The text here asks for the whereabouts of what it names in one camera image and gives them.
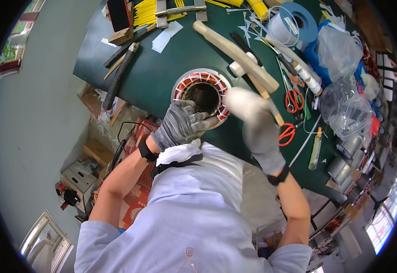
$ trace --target scissors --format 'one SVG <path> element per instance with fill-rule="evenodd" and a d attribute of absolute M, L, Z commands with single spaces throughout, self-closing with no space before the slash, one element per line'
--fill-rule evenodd
<path fill-rule="evenodd" d="M 305 121 L 299 122 L 296 125 L 293 125 L 291 123 L 285 122 L 283 126 L 288 126 L 288 128 L 286 128 L 280 135 L 279 135 L 279 141 L 289 137 L 289 139 L 285 142 L 285 143 L 279 143 L 280 147 L 286 146 L 288 145 L 292 139 L 294 138 L 295 135 L 295 129 L 299 128 Z"/>
<path fill-rule="evenodd" d="M 301 95 L 301 93 L 298 90 L 298 88 L 296 89 L 296 88 L 292 87 L 287 75 L 283 73 L 282 67 L 280 66 L 280 63 L 279 63 L 278 60 L 277 60 L 277 63 L 279 64 L 280 73 L 282 74 L 283 83 L 284 83 L 285 89 L 286 89 L 286 94 L 285 94 L 286 110 L 289 113 L 294 114 L 297 111 L 300 111 L 300 110 L 303 109 L 303 106 L 305 105 L 305 99 Z M 299 101 L 297 99 L 297 96 L 300 96 L 300 98 L 301 98 L 301 102 L 300 103 L 299 103 Z"/>
<path fill-rule="evenodd" d="M 297 96 L 300 96 L 301 102 L 298 102 Z M 301 95 L 300 91 L 293 88 L 292 90 L 287 90 L 285 95 L 285 105 L 286 110 L 290 113 L 295 113 L 297 111 L 303 110 L 305 105 L 305 98 Z"/>

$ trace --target window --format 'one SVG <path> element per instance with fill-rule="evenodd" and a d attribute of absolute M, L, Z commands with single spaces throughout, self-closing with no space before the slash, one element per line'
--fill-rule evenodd
<path fill-rule="evenodd" d="M 36 272 L 54 273 L 72 246 L 48 211 L 44 211 L 21 243 L 20 254 Z"/>
<path fill-rule="evenodd" d="M 388 196 L 388 199 L 381 204 L 372 223 L 365 227 L 376 254 L 379 254 L 385 245 L 397 221 L 397 178 L 395 178 Z"/>
<path fill-rule="evenodd" d="M 45 0 L 32 0 L 9 35 L 0 55 L 0 79 L 18 73 L 33 23 Z"/>

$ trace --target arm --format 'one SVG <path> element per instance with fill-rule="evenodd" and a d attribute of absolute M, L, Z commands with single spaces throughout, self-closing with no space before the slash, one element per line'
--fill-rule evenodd
<path fill-rule="evenodd" d="M 262 172 L 277 177 L 286 164 L 279 150 L 279 128 L 274 123 L 266 102 L 259 95 L 241 88 L 232 88 L 223 98 L 229 111 L 242 118 L 242 136 Z M 308 244 L 310 209 L 309 204 L 291 173 L 277 186 L 282 209 L 288 225 L 279 247 L 298 243 Z"/>
<path fill-rule="evenodd" d="M 219 122 L 217 117 L 206 119 L 207 113 L 196 113 L 194 106 L 194 101 L 176 101 L 170 105 L 159 129 L 146 139 L 152 153 L 190 143 L 201 131 Z M 89 220 L 102 221 L 118 229 L 121 202 L 147 165 L 147 159 L 141 157 L 137 149 L 115 167 L 100 188 Z"/>
<path fill-rule="evenodd" d="M 160 153 L 152 136 L 146 139 L 146 144 L 152 153 Z M 147 159 L 141 157 L 138 149 L 119 163 L 100 188 L 97 203 L 92 209 L 89 220 L 102 221 L 118 229 L 121 202 L 136 184 L 147 165 Z"/>
<path fill-rule="evenodd" d="M 273 175 L 277 177 L 280 172 L 277 171 Z M 309 203 L 291 173 L 288 174 L 285 182 L 278 184 L 277 192 L 283 212 L 288 218 L 288 225 L 277 248 L 288 244 L 307 245 L 310 226 Z"/>

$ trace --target screwdriver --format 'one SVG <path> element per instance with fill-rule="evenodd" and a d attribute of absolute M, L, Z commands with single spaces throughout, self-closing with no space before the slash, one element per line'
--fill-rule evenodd
<path fill-rule="evenodd" d="M 259 34 L 259 32 L 257 32 L 257 30 L 253 27 L 254 26 L 253 23 L 250 25 L 250 28 L 259 36 L 261 37 L 261 35 Z M 265 41 L 265 39 L 262 39 L 262 41 L 264 41 L 272 50 L 274 50 L 274 52 L 276 52 L 277 54 L 277 58 L 279 61 L 281 61 L 283 63 L 283 65 L 286 67 L 286 69 L 288 69 L 289 73 L 291 73 L 292 75 L 294 75 L 294 77 L 296 77 L 298 75 L 297 71 L 295 71 L 295 69 L 293 68 L 293 66 L 288 63 L 288 61 L 285 59 L 285 57 L 283 57 L 282 53 L 277 52 L 276 49 L 274 49 L 274 47 L 272 47 L 272 45 L 270 45 L 267 41 Z"/>

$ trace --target green workbench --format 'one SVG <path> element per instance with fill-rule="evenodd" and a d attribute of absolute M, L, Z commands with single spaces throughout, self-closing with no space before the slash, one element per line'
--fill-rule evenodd
<path fill-rule="evenodd" d="M 316 22 L 319 22 L 322 14 L 318 1 L 296 0 L 295 2 L 303 4 L 314 16 Z M 342 13 L 333 1 L 325 2 L 332 6 L 335 14 Z M 101 2 L 87 25 L 87 33 L 80 48 L 73 73 L 96 88 L 107 91 L 114 77 L 111 75 L 106 80 L 103 80 L 109 70 L 104 68 L 103 64 L 119 47 L 114 48 L 101 42 L 102 38 L 109 38 L 113 33 L 111 22 L 102 15 L 102 8 L 105 3 L 106 0 Z M 185 0 L 185 5 L 193 4 L 193 0 Z M 237 27 L 244 25 L 242 11 L 228 14 L 225 8 L 210 3 L 206 3 L 206 5 L 208 18 L 206 25 L 208 27 L 230 41 L 232 41 L 229 36 L 230 32 L 237 31 L 243 36 L 242 30 Z M 167 1 L 167 7 L 175 7 L 174 1 Z M 183 26 L 183 29 L 171 38 L 161 54 L 152 50 L 151 47 L 152 40 L 162 30 L 156 29 L 152 31 L 141 41 L 140 48 L 127 69 L 118 97 L 150 114 L 163 118 L 171 103 L 171 90 L 177 79 L 189 70 L 204 67 L 218 68 L 228 76 L 233 86 L 241 86 L 256 92 L 249 80 L 247 82 L 243 78 L 237 79 L 234 77 L 228 68 L 233 60 L 192 29 L 192 24 L 195 22 L 194 12 L 177 19 L 177 22 Z M 348 26 L 347 29 L 353 30 L 354 26 Z M 276 62 L 276 54 L 261 41 L 250 39 L 250 46 L 263 63 L 267 72 L 280 84 L 280 87 L 271 95 L 271 98 L 282 114 L 284 121 L 295 124 L 293 115 L 287 112 L 284 106 L 285 90 Z M 311 114 L 312 117 L 305 123 L 307 131 L 311 130 L 319 116 L 319 112 L 311 111 Z M 242 140 L 242 126 L 243 122 L 241 120 L 234 115 L 230 115 L 221 126 L 207 131 L 202 139 L 240 159 L 257 165 Z M 323 130 L 326 129 L 326 125 L 322 120 L 319 126 L 322 126 Z M 336 153 L 333 132 L 330 130 L 327 135 L 329 136 L 328 139 L 325 137 L 322 139 L 317 169 L 312 171 L 307 168 L 314 143 L 314 137 L 312 136 L 291 167 L 291 172 L 303 188 L 336 200 L 339 196 L 337 192 L 325 186 L 330 178 L 327 174 L 327 165 L 332 161 Z M 292 142 L 280 149 L 288 163 L 294 158 L 307 136 L 308 134 L 304 132 L 303 128 L 298 128 Z M 327 160 L 327 163 L 321 163 L 324 159 Z"/>

